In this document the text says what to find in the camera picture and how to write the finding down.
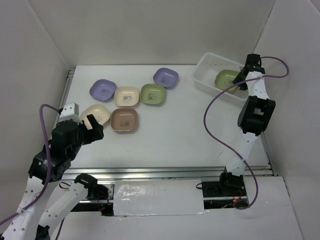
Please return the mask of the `green panda plate front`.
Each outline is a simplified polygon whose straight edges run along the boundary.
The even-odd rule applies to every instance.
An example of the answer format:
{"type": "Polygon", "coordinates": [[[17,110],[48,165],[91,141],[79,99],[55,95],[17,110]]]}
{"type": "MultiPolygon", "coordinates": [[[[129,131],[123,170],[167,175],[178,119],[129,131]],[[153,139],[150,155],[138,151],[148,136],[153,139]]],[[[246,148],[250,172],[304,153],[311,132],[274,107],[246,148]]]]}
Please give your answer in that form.
{"type": "Polygon", "coordinates": [[[220,90],[225,90],[230,86],[233,86],[234,79],[238,76],[240,72],[235,70],[224,69],[220,71],[214,80],[214,85],[220,90]]]}

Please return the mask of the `yellow panda plate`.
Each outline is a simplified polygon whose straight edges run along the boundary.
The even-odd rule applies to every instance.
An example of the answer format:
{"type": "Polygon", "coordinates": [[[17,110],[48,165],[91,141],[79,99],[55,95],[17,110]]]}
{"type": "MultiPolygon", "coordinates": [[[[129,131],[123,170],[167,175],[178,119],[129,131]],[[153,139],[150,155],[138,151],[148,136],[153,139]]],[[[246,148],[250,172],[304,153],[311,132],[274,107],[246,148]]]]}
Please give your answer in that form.
{"type": "Polygon", "coordinates": [[[230,87],[226,87],[226,88],[219,87],[218,89],[233,95],[239,89],[239,87],[238,86],[234,86],[231,88],[230,87]]]}

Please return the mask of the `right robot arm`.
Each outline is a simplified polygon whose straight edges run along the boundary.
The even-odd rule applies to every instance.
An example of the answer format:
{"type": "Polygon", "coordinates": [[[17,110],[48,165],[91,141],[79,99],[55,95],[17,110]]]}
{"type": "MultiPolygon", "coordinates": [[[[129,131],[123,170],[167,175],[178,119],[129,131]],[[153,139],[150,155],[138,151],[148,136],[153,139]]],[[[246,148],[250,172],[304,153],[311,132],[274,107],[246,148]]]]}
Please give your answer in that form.
{"type": "Polygon", "coordinates": [[[243,194],[244,175],[245,170],[250,168],[248,160],[253,143],[267,129],[276,107],[276,102],[267,94],[265,77],[267,75],[261,56],[251,53],[247,55],[244,67],[231,86],[227,87],[228,90],[238,87],[241,91],[248,92],[237,119],[241,135],[236,147],[231,147],[216,136],[213,137],[230,149],[235,157],[227,163],[218,182],[203,182],[199,186],[205,197],[233,197],[235,194],[243,194]]]}

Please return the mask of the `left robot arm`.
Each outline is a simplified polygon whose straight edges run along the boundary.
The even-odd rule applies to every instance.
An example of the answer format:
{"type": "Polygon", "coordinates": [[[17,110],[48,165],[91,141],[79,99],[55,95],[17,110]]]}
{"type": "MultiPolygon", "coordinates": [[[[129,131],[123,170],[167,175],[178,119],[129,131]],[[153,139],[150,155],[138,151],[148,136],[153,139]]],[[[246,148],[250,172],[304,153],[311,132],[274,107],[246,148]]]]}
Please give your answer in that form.
{"type": "Polygon", "coordinates": [[[106,186],[98,184],[95,177],[81,173],[65,194],[47,207],[80,148],[104,137],[103,126],[94,115],[89,114],[86,118],[91,129],[87,129],[84,122],[77,123],[72,119],[59,122],[52,131],[51,140],[33,158],[24,195],[16,213],[9,219],[10,225],[0,235],[2,240],[49,240],[80,201],[108,199],[106,186]]]}

